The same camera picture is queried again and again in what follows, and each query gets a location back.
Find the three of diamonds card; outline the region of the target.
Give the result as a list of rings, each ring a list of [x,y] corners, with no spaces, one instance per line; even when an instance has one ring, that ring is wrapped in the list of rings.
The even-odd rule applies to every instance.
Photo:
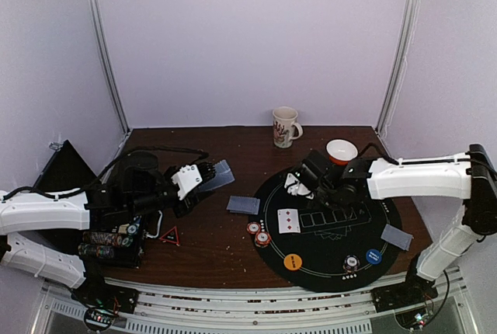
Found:
[[[279,209],[277,211],[278,230],[280,234],[301,232],[297,209]]]

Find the blue playing card deck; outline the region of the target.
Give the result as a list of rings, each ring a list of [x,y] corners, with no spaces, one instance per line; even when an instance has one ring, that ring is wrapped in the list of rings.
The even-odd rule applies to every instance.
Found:
[[[199,186],[200,192],[207,192],[217,190],[235,181],[233,172],[228,162],[224,159],[214,165],[215,175],[214,178]]]

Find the single blue playing card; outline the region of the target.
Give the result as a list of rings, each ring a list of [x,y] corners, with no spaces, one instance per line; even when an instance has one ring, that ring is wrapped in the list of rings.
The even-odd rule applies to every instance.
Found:
[[[228,210],[232,213],[257,215],[260,199],[255,197],[231,197]]]

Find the blue small blind button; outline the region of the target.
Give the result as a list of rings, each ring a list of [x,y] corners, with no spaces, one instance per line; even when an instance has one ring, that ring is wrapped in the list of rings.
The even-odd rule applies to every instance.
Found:
[[[382,261],[382,253],[377,249],[369,249],[366,252],[366,260],[369,264],[378,265]]]

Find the orange big blind button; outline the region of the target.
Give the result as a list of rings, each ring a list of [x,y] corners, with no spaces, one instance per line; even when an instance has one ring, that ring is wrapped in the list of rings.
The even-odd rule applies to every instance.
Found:
[[[283,258],[283,265],[289,271],[297,271],[303,265],[302,258],[296,253],[290,253]]]

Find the red poker chip stack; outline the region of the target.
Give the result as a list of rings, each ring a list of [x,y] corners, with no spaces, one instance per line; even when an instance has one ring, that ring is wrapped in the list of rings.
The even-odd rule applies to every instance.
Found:
[[[247,229],[247,232],[249,234],[256,235],[257,233],[260,232],[260,229],[261,229],[260,223],[255,222],[255,221],[254,222],[250,222],[250,223],[247,224],[246,229]]]

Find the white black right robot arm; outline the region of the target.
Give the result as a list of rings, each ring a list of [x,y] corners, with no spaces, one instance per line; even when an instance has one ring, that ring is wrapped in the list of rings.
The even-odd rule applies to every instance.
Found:
[[[471,144],[463,153],[438,158],[394,159],[362,155],[345,165],[311,151],[287,173],[285,190],[320,207],[348,206],[364,199],[453,197],[462,204],[448,229],[410,262],[405,280],[377,287],[378,311],[435,298],[435,281],[476,242],[496,233],[496,170],[485,148]]]

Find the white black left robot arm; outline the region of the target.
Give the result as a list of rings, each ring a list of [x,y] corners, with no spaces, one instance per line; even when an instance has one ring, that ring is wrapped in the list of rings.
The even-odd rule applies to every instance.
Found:
[[[1,264],[63,284],[82,304],[105,308],[119,304],[115,287],[107,284],[92,256],[68,255],[33,242],[25,231],[75,229],[105,231],[136,217],[172,209],[188,214],[205,193],[198,189],[216,176],[208,154],[165,172],[158,169],[156,152],[166,146],[132,148],[111,161],[116,169],[106,183],[95,178],[72,191],[44,192],[31,186],[1,193]]]

